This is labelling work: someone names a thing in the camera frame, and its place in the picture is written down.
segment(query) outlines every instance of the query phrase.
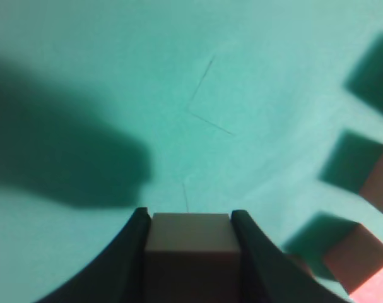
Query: cube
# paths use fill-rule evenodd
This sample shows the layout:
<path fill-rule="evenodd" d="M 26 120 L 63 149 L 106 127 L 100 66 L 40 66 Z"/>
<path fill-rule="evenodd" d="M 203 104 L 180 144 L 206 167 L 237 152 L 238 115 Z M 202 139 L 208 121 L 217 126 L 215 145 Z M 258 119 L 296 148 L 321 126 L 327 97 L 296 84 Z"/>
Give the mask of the cube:
<path fill-rule="evenodd" d="M 358 224 L 323 257 L 356 303 L 383 303 L 383 243 Z"/>
<path fill-rule="evenodd" d="M 156 213 L 144 250 L 146 303 L 237 303 L 240 247 L 227 214 Z"/>
<path fill-rule="evenodd" d="M 362 186 L 360 195 L 383 213 L 383 154 Z"/>

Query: black arm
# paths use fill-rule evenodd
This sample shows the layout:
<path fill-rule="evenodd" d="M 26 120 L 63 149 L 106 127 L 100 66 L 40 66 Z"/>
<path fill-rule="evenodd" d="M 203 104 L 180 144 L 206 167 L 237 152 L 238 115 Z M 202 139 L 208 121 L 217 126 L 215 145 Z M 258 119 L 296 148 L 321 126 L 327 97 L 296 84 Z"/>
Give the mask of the black arm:
<path fill-rule="evenodd" d="M 347 303 L 304 273 L 244 210 L 232 213 L 242 248 L 242 303 Z"/>
<path fill-rule="evenodd" d="M 37 303 L 142 302 L 143 249 L 151 218 L 138 208 L 115 239 L 76 276 Z"/>

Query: red block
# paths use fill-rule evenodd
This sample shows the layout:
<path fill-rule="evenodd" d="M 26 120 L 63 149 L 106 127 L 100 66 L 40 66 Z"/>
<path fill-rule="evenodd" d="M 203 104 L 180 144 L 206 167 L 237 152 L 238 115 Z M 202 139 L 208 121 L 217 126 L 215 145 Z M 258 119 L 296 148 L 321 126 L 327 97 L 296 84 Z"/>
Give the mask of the red block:
<path fill-rule="evenodd" d="M 383 303 L 383 243 L 358 224 L 323 257 L 357 303 Z"/>
<path fill-rule="evenodd" d="M 383 213 L 383 154 L 362 186 L 360 195 Z"/>

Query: thin crack line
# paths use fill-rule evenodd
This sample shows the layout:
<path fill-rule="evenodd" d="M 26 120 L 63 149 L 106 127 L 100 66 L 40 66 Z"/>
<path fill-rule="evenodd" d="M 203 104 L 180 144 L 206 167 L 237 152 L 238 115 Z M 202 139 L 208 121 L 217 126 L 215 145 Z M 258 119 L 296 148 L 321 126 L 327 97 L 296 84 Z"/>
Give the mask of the thin crack line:
<path fill-rule="evenodd" d="M 204 121 L 205 123 L 208 123 L 209 125 L 212 125 L 213 127 L 218 128 L 218 129 L 220 129 L 221 131 L 226 132 L 227 134 L 229 134 L 229 135 L 231 135 L 231 136 L 235 136 L 235 134 L 231 133 L 230 131 L 227 131 L 225 128 L 221 128 L 219 125 L 216 125 L 216 124 L 214 124 L 214 123 L 212 123 L 212 122 L 209 122 L 208 120 L 206 120 L 206 119 L 204 119 L 204 118 L 202 118 L 202 117 L 200 117 L 200 116 L 195 115 L 195 113 L 193 113 L 193 112 L 191 112 L 191 111 L 189 111 L 189 110 L 188 110 L 188 113 L 189 113 L 190 115 L 194 116 L 195 118 L 200 119 L 200 120 Z"/>
<path fill-rule="evenodd" d="M 208 71 L 211 68 L 212 63 L 214 62 L 215 56 L 216 56 L 215 54 L 212 56 L 210 62 L 208 63 L 208 65 L 207 65 L 207 67 L 205 69 L 205 72 L 204 72 L 203 76 L 200 78 L 199 83 L 198 83 L 196 89 L 194 90 L 194 93 L 192 94 L 192 96 L 190 98 L 190 101 L 187 104 L 187 109 L 190 107 L 190 104 L 194 100 L 194 98 L 196 97 L 197 92 L 199 91 L 200 86 L 203 84 L 203 81 L 204 81 L 206 75 L 208 74 Z"/>
<path fill-rule="evenodd" d="M 182 185 L 183 185 L 184 199 L 186 200 L 186 209 L 187 209 L 187 212 L 190 213 L 189 200 L 187 199 L 186 185 L 184 184 L 184 182 L 182 182 Z"/>

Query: teal surface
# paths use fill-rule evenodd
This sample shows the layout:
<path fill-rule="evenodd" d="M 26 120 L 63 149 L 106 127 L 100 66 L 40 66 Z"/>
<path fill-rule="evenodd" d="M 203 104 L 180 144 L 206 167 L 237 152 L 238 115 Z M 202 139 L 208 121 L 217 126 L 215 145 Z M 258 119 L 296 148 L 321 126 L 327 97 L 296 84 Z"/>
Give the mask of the teal surface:
<path fill-rule="evenodd" d="M 137 205 L 246 209 L 283 249 L 320 213 L 383 242 L 322 178 L 347 132 L 383 143 L 346 85 L 381 33 L 383 0 L 0 1 L 0 303 L 60 285 Z"/>

